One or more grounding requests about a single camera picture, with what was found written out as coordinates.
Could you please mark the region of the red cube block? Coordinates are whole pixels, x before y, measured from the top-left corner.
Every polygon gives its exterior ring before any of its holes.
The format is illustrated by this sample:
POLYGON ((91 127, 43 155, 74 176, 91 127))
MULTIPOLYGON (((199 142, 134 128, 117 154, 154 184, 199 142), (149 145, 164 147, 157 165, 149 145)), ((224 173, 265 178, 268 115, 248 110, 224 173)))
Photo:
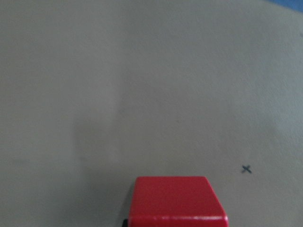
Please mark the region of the red cube block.
POLYGON ((130 227, 227 227, 228 216, 204 176, 136 178, 130 227))

